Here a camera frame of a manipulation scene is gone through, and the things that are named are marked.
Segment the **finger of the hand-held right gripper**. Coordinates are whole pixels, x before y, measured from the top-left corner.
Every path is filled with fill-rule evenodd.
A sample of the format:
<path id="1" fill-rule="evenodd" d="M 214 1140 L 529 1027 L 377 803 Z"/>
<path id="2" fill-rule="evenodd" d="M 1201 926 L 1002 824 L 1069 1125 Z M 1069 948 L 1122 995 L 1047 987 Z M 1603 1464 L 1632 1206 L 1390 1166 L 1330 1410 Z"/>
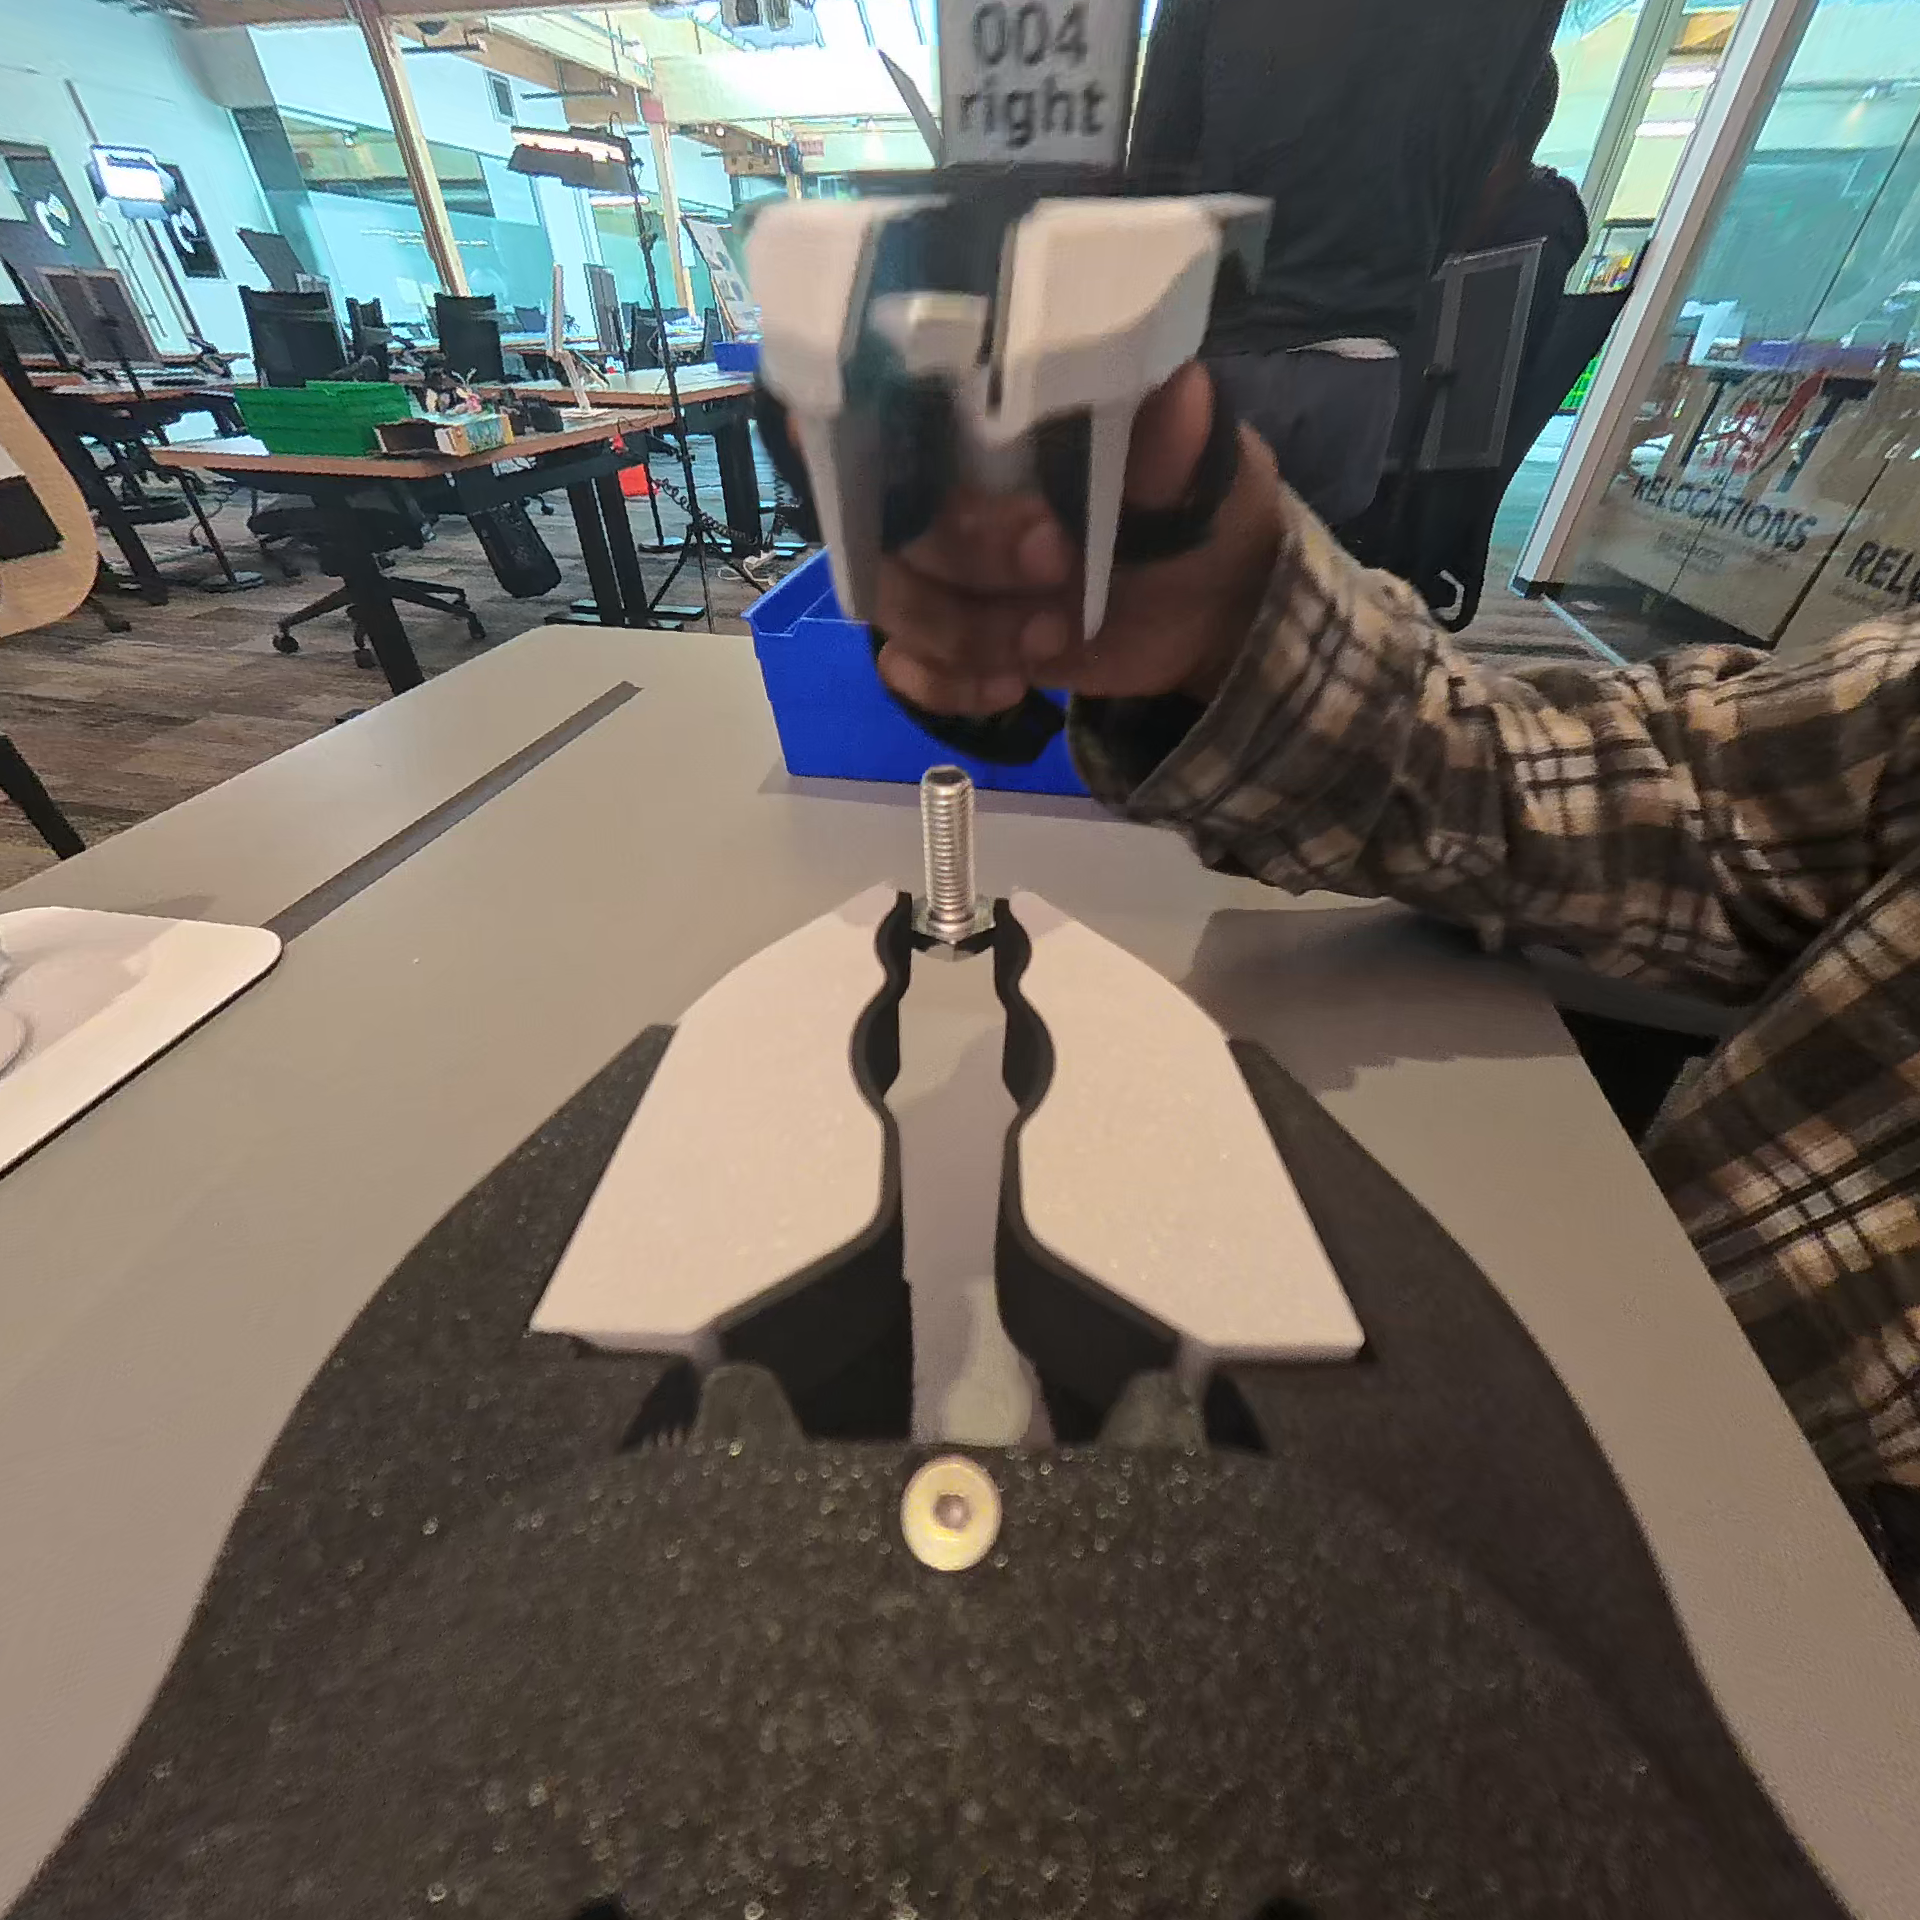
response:
<path id="1" fill-rule="evenodd" d="M 1261 276 L 1270 198 L 1046 198 L 1011 221 L 990 293 L 871 301 L 874 397 L 909 508 L 954 489 L 1042 497 L 1104 621 L 1144 404 L 1194 361 L 1218 284 Z"/>
<path id="2" fill-rule="evenodd" d="M 746 242 L 759 385 L 784 416 L 839 605 L 858 621 L 881 621 L 902 484 L 896 366 L 869 333 L 881 235 L 899 212 L 899 197 L 790 198 L 763 211 Z"/>

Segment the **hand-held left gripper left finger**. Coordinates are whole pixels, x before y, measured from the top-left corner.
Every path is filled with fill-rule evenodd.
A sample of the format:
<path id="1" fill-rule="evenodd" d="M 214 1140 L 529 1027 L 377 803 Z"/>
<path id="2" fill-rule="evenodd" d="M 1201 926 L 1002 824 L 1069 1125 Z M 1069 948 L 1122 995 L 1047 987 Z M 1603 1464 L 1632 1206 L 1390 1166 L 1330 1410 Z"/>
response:
<path id="1" fill-rule="evenodd" d="M 888 1094 L 915 953 L 875 885 L 725 974 L 666 1043 L 530 1317 L 771 1374 L 822 1438 L 905 1440 L 915 1337 Z"/>

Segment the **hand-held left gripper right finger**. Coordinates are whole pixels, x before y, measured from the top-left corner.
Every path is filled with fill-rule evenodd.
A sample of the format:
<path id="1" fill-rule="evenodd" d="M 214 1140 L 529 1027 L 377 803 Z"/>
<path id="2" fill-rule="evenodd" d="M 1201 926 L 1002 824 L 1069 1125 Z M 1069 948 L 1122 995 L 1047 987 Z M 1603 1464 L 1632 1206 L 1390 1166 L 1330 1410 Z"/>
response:
<path id="1" fill-rule="evenodd" d="M 999 1322 L 1061 1443 L 1144 1376 L 1330 1366 L 1366 1333 L 1227 1033 L 1032 891 L 998 902 Z"/>

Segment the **silver steel bolt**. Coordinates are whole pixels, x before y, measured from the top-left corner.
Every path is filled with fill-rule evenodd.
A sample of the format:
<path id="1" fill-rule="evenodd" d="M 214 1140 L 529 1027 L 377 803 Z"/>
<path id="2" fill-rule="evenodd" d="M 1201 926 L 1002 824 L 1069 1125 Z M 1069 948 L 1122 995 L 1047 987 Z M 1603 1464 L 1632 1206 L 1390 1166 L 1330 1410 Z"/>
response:
<path id="1" fill-rule="evenodd" d="M 921 893 L 943 916 L 965 915 L 977 898 L 977 790 L 955 766 L 931 766 L 920 782 Z"/>

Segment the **person's right forearm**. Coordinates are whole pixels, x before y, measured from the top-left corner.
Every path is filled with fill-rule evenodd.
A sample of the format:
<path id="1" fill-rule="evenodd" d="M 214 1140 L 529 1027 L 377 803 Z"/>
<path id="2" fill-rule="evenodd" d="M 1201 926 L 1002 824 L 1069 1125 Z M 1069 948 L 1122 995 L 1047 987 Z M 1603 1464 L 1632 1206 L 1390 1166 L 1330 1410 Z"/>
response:
<path id="1" fill-rule="evenodd" d="M 1091 793 L 1223 873 L 1718 1002 L 1915 1010 L 1915 618 L 1496 673 L 1293 497 L 1217 694 L 1085 700 Z"/>

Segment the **person's right hand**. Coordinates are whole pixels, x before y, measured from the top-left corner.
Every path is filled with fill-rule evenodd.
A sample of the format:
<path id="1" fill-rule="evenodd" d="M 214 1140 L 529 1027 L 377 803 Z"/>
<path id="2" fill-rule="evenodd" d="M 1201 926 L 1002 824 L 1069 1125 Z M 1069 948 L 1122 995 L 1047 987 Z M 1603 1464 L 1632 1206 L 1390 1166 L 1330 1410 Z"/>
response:
<path id="1" fill-rule="evenodd" d="M 1091 700 L 1208 700 L 1273 578 L 1286 489 L 1272 451 L 1237 430 L 1232 489 L 1201 547 L 1117 568 L 1085 621 L 1085 553 L 1047 500 L 958 489 L 923 538 L 881 564 L 871 627 L 881 681 L 935 716 L 993 716 L 1030 691 Z"/>

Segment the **studio light on stand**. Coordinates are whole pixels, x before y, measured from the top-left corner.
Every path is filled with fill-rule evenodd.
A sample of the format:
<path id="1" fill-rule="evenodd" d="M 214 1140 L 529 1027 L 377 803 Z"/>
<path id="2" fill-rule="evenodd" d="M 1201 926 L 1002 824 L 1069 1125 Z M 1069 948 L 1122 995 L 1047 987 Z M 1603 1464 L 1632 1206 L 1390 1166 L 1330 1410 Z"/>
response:
<path id="1" fill-rule="evenodd" d="M 681 514 L 687 521 L 680 541 L 680 555 L 672 560 L 669 574 L 663 577 L 661 589 L 647 601 L 647 612 L 650 618 L 666 616 L 669 627 L 680 633 L 687 633 L 694 619 L 703 619 L 707 630 L 717 633 L 712 562 L 723 560 L 725 553 L 718 540 L 709 533 L 709 516 L 705 514 L 698 475 L 691 459 L 689 425 L 681 408 L 681 385 L 669 341 L 661 284 L 650 241 L 646 237 L 641 180 L 634 157 L 634 145 L 624 136 L 591 132 L 583 129 L 518 129 L 512 137 L 515 147 L 510 166 L 522 177 L 553 179 L 587 197 L 613 197 L 621 187 L 627 193 L 632 221 L 637 227 L 637 242 L 641 250 L 641 266 L 647 282 L 653 317 L 657 323 L 657 342 L 663 349 L 663 382 L 671 413 L 671 427 L 663 427 L 663 434 L 672 440 L 681 467 L 681 484 L 680 491 L 672 494 L 672 498 L 677 498 L 677 502 L 681 506 Z M 703 603 L 698 608 L 669 605 L 666 598 L 672 595 L 687 568 L 694 568 L 699 578 Z"/>

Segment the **wooden desk with black legs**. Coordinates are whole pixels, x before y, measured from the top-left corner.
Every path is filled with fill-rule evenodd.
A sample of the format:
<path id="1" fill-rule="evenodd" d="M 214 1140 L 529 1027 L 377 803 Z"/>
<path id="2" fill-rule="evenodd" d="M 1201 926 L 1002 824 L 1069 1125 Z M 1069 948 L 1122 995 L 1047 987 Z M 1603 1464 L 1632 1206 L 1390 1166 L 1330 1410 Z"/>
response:
<path id="1" fill-rule="evenodd" d="M 353 521 L 353 497 L 374 486 L 445 484 L 453 508 L 471 516 L 544 491 L 562 491 L 587 569 L 592 624 L 654 628 L 657 611 L 641 574 L 629 500 L 617 475 L 637 465 L 637 456 L 627 451 L 629 436 L 677 424 L 680 416 L 661 408 L 595 410 L 560 432 L 458 456 L 275 453 L 254 440 L 214 440 L 160 449 L 153 459 L 169 473 L 211 473 L 312 500 L 325 541 L 344 560 L 347 611 L 367 630 L 375 667 L 392 693 L 408 693 L 424 686 L 425 675 L 400 621 L 399 589 L 377 564 L 374 536 Z"/>

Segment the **blue plastic bin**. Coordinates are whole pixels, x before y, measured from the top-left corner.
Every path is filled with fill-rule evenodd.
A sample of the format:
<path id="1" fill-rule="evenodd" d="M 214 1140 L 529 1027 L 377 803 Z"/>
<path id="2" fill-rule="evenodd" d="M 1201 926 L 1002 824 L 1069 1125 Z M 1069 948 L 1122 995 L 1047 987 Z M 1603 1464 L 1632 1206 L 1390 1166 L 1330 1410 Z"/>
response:
<path id="1" fill-rule="evenodd" d="M 754 601 L 747 624 L 794 777 L 918 784 L 931 766 L 955 763 L 987 790 L 1063 801 L 1089 793 L 1061 737 L 1032 763 L 994 763 L 918 725 L 881 683 L 869 630 L 843 618 L 825 550 Z"/>

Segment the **black office chair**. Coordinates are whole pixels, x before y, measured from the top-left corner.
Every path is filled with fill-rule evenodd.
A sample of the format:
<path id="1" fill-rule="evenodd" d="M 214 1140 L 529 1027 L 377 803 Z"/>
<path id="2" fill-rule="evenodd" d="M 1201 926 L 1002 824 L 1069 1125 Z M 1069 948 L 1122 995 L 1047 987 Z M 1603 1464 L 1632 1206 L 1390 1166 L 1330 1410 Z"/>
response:
<path id="1" fill-rule="evenodd" d="M 377 649 L 374 645 L 369 621 L 354 608 L 347 580 L 341 572 L 344 548 L 334 533 L 347 531 L 369 548 L 371 562 L 392 592 L 399 608 L 418 608 L 445 619 L 453 619 L 465 628 L 470 642 L 482 642 L 490 630 L 477 612 L 473 601 L 465 588 L 448 584 L 427 584 L 400 577 L 393 572 L 399 553 L 421 553 L 430 547 L 435 536 L 435 516 L 425 513 L 414 494 L 400 484 L 351 486 L 334 484 L 333 494 L 341 500 L 341 521 L 333 524 L 322 502 L 310 494 L 269 494 L 261 486 L 249 489 L 247 531 L 263 557 L 269 557 L 286 580 L 298 577 L 296 553 L 305 550 L 336 585 L 322 598 L 315 598 L 290 616 L 278 618 L 273 627 L 273 649 L 278 656 L 301 653 L 301 630 L 325 618 L 345 616 L 351 619 L 353 662 L 361 669 L 381 667 Z"/>

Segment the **green plastic bins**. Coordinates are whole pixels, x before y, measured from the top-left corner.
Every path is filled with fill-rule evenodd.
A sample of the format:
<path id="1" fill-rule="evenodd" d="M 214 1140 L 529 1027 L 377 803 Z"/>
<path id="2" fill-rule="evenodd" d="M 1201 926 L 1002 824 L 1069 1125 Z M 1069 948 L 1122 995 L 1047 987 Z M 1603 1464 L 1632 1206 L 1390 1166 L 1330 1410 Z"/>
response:
<path id="1" fill-rule="evenodd" d="M 392 382 L 242 387 L 233 408 L 249 440 L 286 458 L 361 459 L 382 453 L 381 430 L 418 419 L 413 394 Z"/>

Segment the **white tray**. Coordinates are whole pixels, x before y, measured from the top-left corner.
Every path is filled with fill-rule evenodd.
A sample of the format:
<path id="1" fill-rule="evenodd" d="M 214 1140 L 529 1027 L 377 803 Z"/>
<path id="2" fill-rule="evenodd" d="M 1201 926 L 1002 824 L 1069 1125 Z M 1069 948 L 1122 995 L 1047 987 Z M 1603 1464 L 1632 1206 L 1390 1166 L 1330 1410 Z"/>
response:
<path id="1" fill-rule="evenodd" d="M 54 976 L 56 1043 L 2 1075 L 2 1171 L 38 1154 L 281 960 L 278 932 L 31 906 Z"/>

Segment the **person's plaid shirt torso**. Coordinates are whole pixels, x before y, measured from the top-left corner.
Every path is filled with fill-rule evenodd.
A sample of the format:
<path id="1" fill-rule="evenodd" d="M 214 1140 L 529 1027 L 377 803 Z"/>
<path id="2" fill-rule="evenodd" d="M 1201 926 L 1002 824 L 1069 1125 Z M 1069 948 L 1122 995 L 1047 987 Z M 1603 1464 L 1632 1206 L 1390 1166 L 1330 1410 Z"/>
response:
<path id="1" fill-rule="evenodd" d="M 1648 1164 L 1822 1469 L 1915 1490 L 1915 858 L 1714 1050 Z"/>

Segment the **plywood chair back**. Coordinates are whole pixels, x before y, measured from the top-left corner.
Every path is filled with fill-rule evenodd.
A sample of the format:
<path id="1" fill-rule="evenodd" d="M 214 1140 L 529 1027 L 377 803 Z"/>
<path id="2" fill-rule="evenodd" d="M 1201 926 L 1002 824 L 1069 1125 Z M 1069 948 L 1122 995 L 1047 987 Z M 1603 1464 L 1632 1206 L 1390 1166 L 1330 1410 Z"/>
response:
<path id="1" fill-rule="evenodd" d="M 95 595 L 90 506 L 29 408 L 2 385 L 2 640 L 72 618 Z"/>

